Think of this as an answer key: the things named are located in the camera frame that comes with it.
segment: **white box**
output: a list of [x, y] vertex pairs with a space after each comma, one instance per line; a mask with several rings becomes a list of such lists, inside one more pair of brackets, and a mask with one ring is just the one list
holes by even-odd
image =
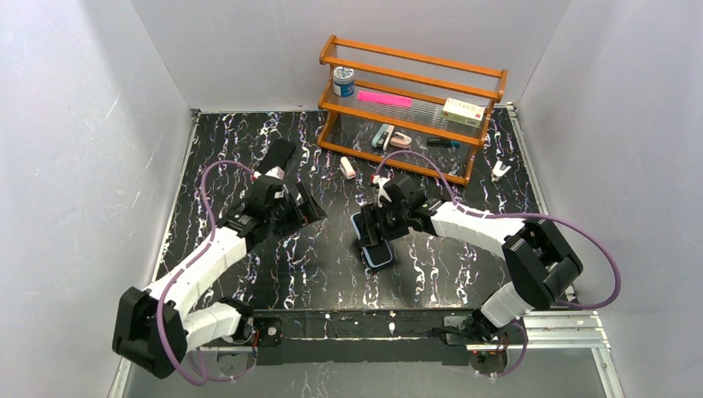
[[481, 126], [483, 112], [486, 109], [482, 106], [469, 104], [454, 98], [447, 98], [447, 102], [442, 108], [442, 117], [453, 122], [466, 124], [470, 127]]

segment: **pink eraser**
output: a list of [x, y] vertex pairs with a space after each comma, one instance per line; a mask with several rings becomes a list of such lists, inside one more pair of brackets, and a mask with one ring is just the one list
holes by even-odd
[[359, 100], [376, 102], [378, 104], [404, 106], [406, 108], [409, 108], [413, 104], [412, 98], [391, 94], [371, 93], [369, 91], [359, 91]]

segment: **marble pattern table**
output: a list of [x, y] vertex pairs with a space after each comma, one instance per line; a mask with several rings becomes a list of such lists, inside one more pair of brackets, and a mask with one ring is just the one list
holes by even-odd
[[[180, 191], [159, 259], [158, 277], [178, 264], [209, 231], [199, 196], [199, 182], [208, 164], [231, 159], [254, 167], [278, 138], [297, 149], [285, 181], [303, 182], [327, 212], [327, 219], [288, 238], [269, 239], [233, 265], [200, 299], [198, 307], [222, 296], [249, 302], [254, 309], [410, 309], [474, 308], [507, 281], [502, 260], [484, 250], [449, 238], [411, 232], [391, 242], [396, 262], [372, 273], [363, 263], [351, 214], [372, 200], [369, 184], [375, 163], [350, 158], [356, 179], [339, 169], [341, 155], [317, 147], [324, 112], [201, 114], [187, 159]], [[378, 124], [344, 119], [339, 139], [367, 145]], [[495, 109], [488, 140], [477, 154], [471, 180], [455, 193], [472, 207], [491, 212], [538, 211], [521, 150], [505, 109]], [[457, 172], [465, 167], [462, 149], [414, 149]], [[497, 160], [511, 166], [498, 183], [491, 181]], [[384, 173], [393, 173], [386, 167]], [[409, 175], [428, 195], [447, 195], [432, 177]], [[235, 167], [220, 167], [209, 178], [209, 197], [216, 216], [250, 187], [249, 176]]]

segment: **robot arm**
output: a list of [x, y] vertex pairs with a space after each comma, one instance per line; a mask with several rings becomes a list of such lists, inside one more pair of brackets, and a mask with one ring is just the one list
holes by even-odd
[[212, 242], [201, 244], [144, 290], [130, 288], [122, 295], [113, 351], [159, 378], [174, 371], [158, 336], [155, 314], [158, 300], [176, 275], [178, 281], [168, 291], [163, 313], [166, 336], [178, 361], [187, 352], [217, 338], [245, 337], [244, 325], [252, 314], [246, 303], [224, 298], [208, 308], [190, 311], [217, 278], [244, 259], [271, 231], [276, 236], [290, 235], [326, 217], [302, 183], [297, 185], [297, 197], [293, 197], [274, 174], [254, 181], [244, 200], [218, 222]]
[[583, 271], [552, 221], [469, 216], [451, 202], [427, 198], [402, 174], [377, 183], [378, 202], [361, 209], [362, 246], [399, 238], [412, 228], [465, 241], [506, 261], [512, 281], [474, 310], [459, 331], [474, 341], [490, 341], [500, 328], [532, 309], [549, 309]]

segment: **cable clip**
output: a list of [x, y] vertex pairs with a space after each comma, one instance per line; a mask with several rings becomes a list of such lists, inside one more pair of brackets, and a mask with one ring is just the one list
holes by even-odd
[[493, 182], [499, 182], [501, 181], [501, 178], [506, 175], [506, 173], [510, 170], [510, 166], [506, 166], [503, 164], [502, 161], [498, 161], [496, 163], [496, 166], [493, 167], [493, 170], [491, 171], [491, 181]]

